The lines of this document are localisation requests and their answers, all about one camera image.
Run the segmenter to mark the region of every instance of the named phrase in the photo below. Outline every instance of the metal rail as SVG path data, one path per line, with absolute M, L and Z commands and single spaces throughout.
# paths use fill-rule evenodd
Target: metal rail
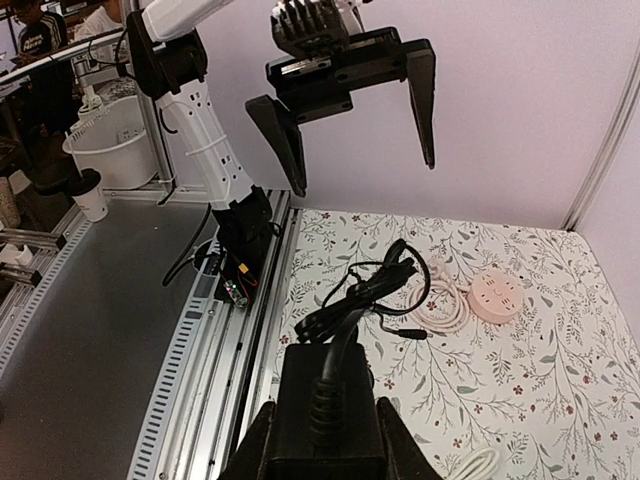
M 638 41 L 622 97 L 618 102 L 604 140 L 600 145 L 600 150 L 562 223 L 561 228 L 563 230 L 577 230 L 580 223 L 584 220 L 589 211 L 589 207 L 591 207 L 596 195 L 600 191 L 600 187 L 607 178 L 611 165 L 616 159 L 618 150 L 631 125 L 634 112 L 638 108 L 638 103 L 640 103 L 640 40 Z
M 289 192 L 269 194 L 273 220 L 282 225 L 283 236 L 271 243 L 261 286 L 248 310 L 238 310 L 213 299 L 213 281 L 203 288 L 196 279 L 176 329 L 179 335 L 184 321 L 192 322 L 182 336 L 186 353 L 172 354 L 175 350 L 172 341 L 138 439 L 128 480 L 214 479 L 224 468 L 235 448 L 234 432 L 244 413 L 245 382 L 252 375 L 256 346 L 261 341 L 262 326 L 277 291 L 273 285 L 277 285 L 281 277 L 283 252 L 291 248 L 289 200 Z M 187 315 L 189 308 L 195 311 L 190 314 L 191 318 Z M 169 381 L 162 378 L 167 366 L 175 371 L 169 372 L 175 377 Z M 158 392 L 167 397 L 161 398 L 166 404 L 160 405 L 161 409 L 153 404 Z M 149 425 L 158 433 L 152 431 L 151 436 L 147 435 L 145 429 Z M 149 441 L 145 435 L 155 440 Z
M 73 228 L 69 229 L 66 246 L 57 256 L 38 254 L 34 256 L 30 268 L 45 271 L 44 277 L 38 287 L 15 286 L 2 305 L 0 316 L 0 377 L 4 373 L 9 360 L 18 346 L 22 335 L 27 330 L 29 323 L 35 315 L 40 303 L 52 287 L 56 277 L 62 271 L 71 254 L 80 244 L 80 241 L 89 231 L 91 223 L 86 220 L 79 210 L 73 211 Z
M 67 240 L 61 233 L 4 228 L 0 230 L 0 243 L 18 243 L 21 245 L 29 245 L 30 247 L 37 247 L 42 250 L 59 252 L 67 244 Z
M 289 225 L 286 232 L 287 238 L 283 240 L 280 264 L 275 274 L 273 285 L 275 293 L 271 297 L 268 310 L 265 312 L 263 328 L 257 339 L 255 354 L 255 367 L 251 373 L 249 386 L 247 389 L 246 406 L 244 414 L 239 418 L 238 439 L 244 438 L 248 428 L 258 414 L 260 407 L 269 400 L 271 392 L 271 381 L 275 367 L 274 359 L 278 349 L 278 336 L 282 323 L 282 312 L 284 310 L 287 295 L 289 294 L 289 283 L 291 281 L 291 271 L 293 268 L 293 258 L 296 253 L 298 236 L 301 227 L 301 210 L 292 210 L 289 218 Z

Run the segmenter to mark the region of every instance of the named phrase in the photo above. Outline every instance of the white partition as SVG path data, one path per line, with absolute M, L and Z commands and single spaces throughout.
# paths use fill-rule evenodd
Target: white partition
M 245 113 L 273 89 L 264 65 L 283 54 L 272 0 L 236 0 L 199 28 L 214 107 L 255 180 L 286 186 Z M 354 95 L 353 112 L 302 127 L 308 197 L 317 208 L 559 227 L 620 98 L 640 35 L 637 0 L 376 0 L 367 29 L 429 38 L 438 58 L 436 154 L 421 157 L 407 86 Z M 198 176 L 187 162 L 185 183 Z

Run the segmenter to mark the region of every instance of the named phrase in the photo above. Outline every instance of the white wall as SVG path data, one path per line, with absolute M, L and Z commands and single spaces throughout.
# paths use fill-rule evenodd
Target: white wall
M 199 31 L 236 153 L 258 183 L 282 188 L 244 111 L 247 99 L 273 93 L 264 74 L 282 56 L 273 3 L 236 0 Z M 353 112 L 303 127 L 302 204 L 558 227 L 622 91 L 640 35 L 637 0 L 375 0 L 362 15 L 368 29 L 431 40 L 438 165 L 423 164 L 407 86 L 375 87 L 354 95 Z
M 640 113 L 582 224 L 631 331 L 640 342 Z

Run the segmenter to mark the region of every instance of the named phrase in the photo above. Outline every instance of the gray table surface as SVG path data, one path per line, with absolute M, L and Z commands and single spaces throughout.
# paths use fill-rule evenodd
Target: gray table surface
M 160 283 L 203 208 L 113 200 L 91 227 L 0 379 L 3 480 L 126 478 L 195 272 Z

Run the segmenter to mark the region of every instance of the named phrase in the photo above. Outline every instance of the white cable tie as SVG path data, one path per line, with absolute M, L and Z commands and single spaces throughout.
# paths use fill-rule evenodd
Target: white cable tie
M 205 145 L 204 147 L 196 148 L 195 150 L 192 150 L 191 152 L 187 152 L 187 153 L 185 153 L 185 156 L 187 156 L 187 157 L 191 157 L 191 156 L 193 156 L 193 155 L 197 155 L 197 154 L 199 154 L 199 153 L 206 152 L 206 151 L 207 151 L 207 150 L 209 150 L 210 148 L 213 148 L 213 147 L 215 147 L 216 145 L 218 145 L 219 143 L 224 142 L 226 139 L 227 139 L 227 136 L 226 136 L 226 135 L 223 135 L 223 136 L 221 136 L 219 139 L 214 140 L 213 142 L 211 142 L 211 143 L 209 143 L 209 144 Z

